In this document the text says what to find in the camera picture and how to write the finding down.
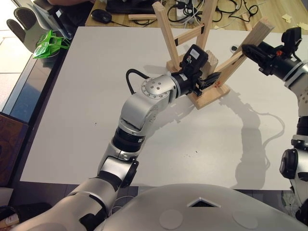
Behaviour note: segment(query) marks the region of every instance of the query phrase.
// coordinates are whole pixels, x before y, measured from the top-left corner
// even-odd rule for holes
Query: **green plastic bag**
[[[50,30],[39,38],[33,58],[48,58],[57,53],[61,48],[68,50],[69,46],[70,42],[66,38],[58,37],[52,32],[52,30]]]

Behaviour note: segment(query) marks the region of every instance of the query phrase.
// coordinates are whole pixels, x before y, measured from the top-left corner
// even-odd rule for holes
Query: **chair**
[[[50,25],[52,30],[60,31],[63,37],[67,39],[72,39],[77,28],[71,25],[71,23],[67,20],[65,20],[64,22],[60,20],[57,15],[57,12],[60,9],[59,6],[51,5],[48,3],[47,0],[34,0],[33,4],[39,14]]]
[[[34,12],[26,7],[19,7],[14,10],[15,18],[24,29],[13,19],[8,19],[6,24],[10,30],[21,40],[30,52],[34,52],[39,37],[47,32],[40,27]]]

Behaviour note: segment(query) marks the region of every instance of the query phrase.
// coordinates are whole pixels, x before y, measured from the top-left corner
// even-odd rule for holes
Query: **desk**
[[[248,6],[254,5],[254,4],[260,4],[259,5],[259,12],[251,18],[251,25],[254,25],[258,20],[260,20],[262,17],[266,16],[268,17],[269,21],[274,24],[276,27],[274,28],[273,32],[279,32],[282,33],[286,29],[291,28],[293,26],[296,26],[299,22],[308,23],[308,13],[306,8],[304,7],[301,0],[250,0],[248,1]],[[166,3],[166,9],[169,9],[170,6],[175,4],[174,0],[167,0]],[[230,2],[229,0],[219,0],[218,6],[220,9],[225,11],[232,11],[234,10],[234,4]],[[105,9],[106,4],[101,3],[99,0],[96,0],[92,10],[95,9]],[[245,12],[246,9],[244,5],[241,7],[241,9],[235,13],[235,16],[238,16]],[[170,18],[176,19],[176,11],[173,9],[170,12]],[[292,22],[287,23],[284,19],[281,18],[284,14],[289,14],[292,16]],[[214,19],[219,19],[220,14],[215,12]],[[137,24],[135,24],[133,21],[128,20],[127,14],[113,14],[113,20],[115,22],[128,25],[128,26],[134,26],[134,27],[141,27]],[[240,19],[231,19],[228,18],[227,14],[223,15],[223,18],[218,23],[212,23],[211,28],[214,28],[214,26],[225,26],[228,23],[232,22],[229,26],[225,27],[226,30],[246,30],[244,26],[244,22]],[[194,28],[195,24],[187,24],[186,28]],[[94,21],[91,16],[89,15],[86,26],[119,26],[114,23],[109,24],[102,24],[99,22]],[[154,22],[151,25],[147,27],[159,27],[158,22]],[[183,26],[172,26],[173,28],[183,28]],[[308,31],[302,30],[302,34],[307,35]]]
[[[174,35],[184,31],[173,29]],[[223,62],[231,56],[231,45],[241,43],[247,34],[211,30],[206,49]],[[271,33],[265,41],[278,45],[280,38],[281,34]],[[179,53],[193,42],[180,45]],[[303,36],[300,58],[307,55],[307,45],[308,36]],[[166,72],[168,59],[159,28],[79,27],[21,181],[80,184],[95,176],[129,97],[126,71],[136,68],[157,77]],[[142,79],[134,77],[131,82],[137,89]],[[208,183],[236,189],[289,189],[279,166],[296,131],[295,95],[278,78],[261,74],[250,60],[227,84],[232,90],[226,97],[199,111],[183,96],[158,115],[138,158],[133,185]]]

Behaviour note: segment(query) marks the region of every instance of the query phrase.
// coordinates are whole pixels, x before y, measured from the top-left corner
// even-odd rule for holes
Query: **black mouse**
[[[104,24],[110,23],[112,20],[111,14],[101,9],[96,9],[92,11],[91,17],[93,18],[93,20]]]

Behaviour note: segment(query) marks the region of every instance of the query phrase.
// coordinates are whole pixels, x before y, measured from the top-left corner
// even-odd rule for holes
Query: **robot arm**
[[[284,46],[274,48],[262,42],[258,47],[243,45],[242,49],[263,74],[277,76],[297,96],[299,119],[291,140],[294,148],[283,153],[280,173],[290,180],[300,205],[296,218],[308,225],[308,63],[295,55],[301,40],[301,28],[297,27],[282,35]]]
[[[259,47],[243,45],[243,52],[260,65],[264,74],[274,74],[285,81],[286,87],[298,97],[299,122],[292,140],[294,148],[284,153],[280,171],[291,181],[301,205],[299,220],[305,222],[307,212],[304,209],[308,206],[308,75],[306,63],[291,60],[291,53],[296,57],[294,52],[300,42],[298,34],[292,33],[291,29],[290,34],[284,34],[284,40],[292,42],[290,45],[279,49],[266,43]],[[141,90],[134,93],[122,108],[118,128],[99,164],[97,176],[80,184],[47,212],[14,230],[92,231],[104,226],[118,189],[129,186],[136,174],[137,157],[158,113],[181,95],[191,92],[200,95],[201,90],[218,78],[219,75],[214,73],[201,79],[200,68],[206,61],[207,54],[193,45],[184,55],[179,72],[144,81]]]
[[[213,83],[200,79],[208,55],[193,45],[181,71],[145,80],[141,90],[124,103],[115,135],[105,151],[97,176],[86,180],[47,212],[18,225],[15,231],[92,231],[111,215],[118,189],[131,184],[136,160],[158,113],[181,95]]]

